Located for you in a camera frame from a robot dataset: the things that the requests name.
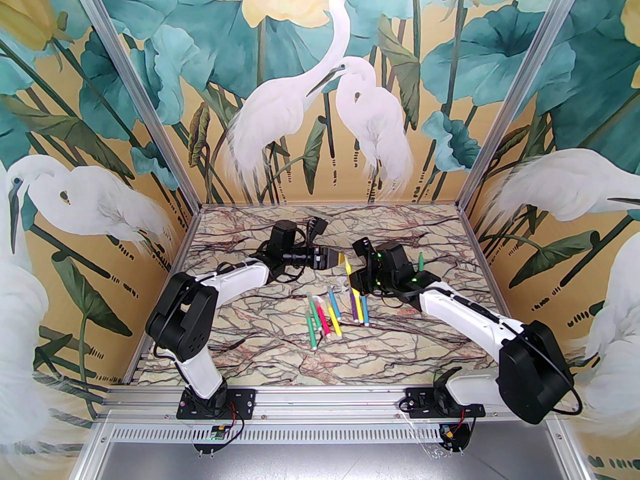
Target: metal grille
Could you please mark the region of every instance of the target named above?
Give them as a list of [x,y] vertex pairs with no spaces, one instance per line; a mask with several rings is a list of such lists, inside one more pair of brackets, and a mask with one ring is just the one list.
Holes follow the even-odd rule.
[[[211,423],[208,425],[117,425],[111,442],[210,444]],[[233,433],[240,429],[236,425]],[[236,439],[245,444],[375,444],[375,443],[437,443],[440,442],[437,423],[412,426],[390,425],[246,425]]]

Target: pink marker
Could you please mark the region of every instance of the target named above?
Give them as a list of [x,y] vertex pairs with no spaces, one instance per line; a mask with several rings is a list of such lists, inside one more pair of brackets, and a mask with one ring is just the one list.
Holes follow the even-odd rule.
[[329,336],[331,334],[331,329],[329,329],[329,324],[327,323],[327,319],[325,318],[325,313],[322,311],[322,307],[318,302],[315,302],[315,310],[318,311],[318,317],[320,317],[320,323],[322,324],[322,330],[324,331],[325,336]]

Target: green marker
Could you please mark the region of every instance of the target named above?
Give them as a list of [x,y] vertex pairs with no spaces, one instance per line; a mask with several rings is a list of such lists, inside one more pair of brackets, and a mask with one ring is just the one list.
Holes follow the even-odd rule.
[[313,316],[313,322],[315,323],[315,328],[322,329],[320,324],[320,318],[318,318],[318,310],[316,309],[314,298],[311,297],[311,293],[306,294],[306,299],[309,301],[309,308],[311,309],[311,315]]
[[318,349],[318,342],[316,341],[316,332],[314,331],[314,325],[311,320],[311,316],[306,316],[306,326],[309,329],[309,341],[311,342],[311,350]]

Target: black mounting plate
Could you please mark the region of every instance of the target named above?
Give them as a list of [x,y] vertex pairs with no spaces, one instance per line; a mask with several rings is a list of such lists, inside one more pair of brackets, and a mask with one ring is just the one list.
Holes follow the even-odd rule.
[[227,388],[226,402],[224,403],[224,412],[219,416],[213,416],[211,412],[205,410],[201,403],[195,400],[194,395],[188,389],[182,392],[180,404],[175,414],[178,420],[231,420],[233,414],[228,405],[233,403],[235,409],[240,413],[242,419],[250,420],[254,415],[254,405],[256,404],[256,390],[244,388]]
[[[416,386],[406,388],[404,390],[404,396],[406,400],[413,400],[415,402],[415,410],[408,412],[410,419],[445,418],[437,409],[433,387]],[[462,406],[462,408],[464,409],[465,418],[484,418],[487,415],[485,406],[481,404],[465,405]]]

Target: purple marker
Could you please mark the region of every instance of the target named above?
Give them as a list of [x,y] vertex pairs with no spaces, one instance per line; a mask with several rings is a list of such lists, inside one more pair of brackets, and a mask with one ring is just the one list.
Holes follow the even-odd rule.
[[358,318],[358,307],[356,306],[356,299],[354,297],[354,290],[349,290],[349,296],[351,298],[351,313],[353,315],[354,322],[360,322]]

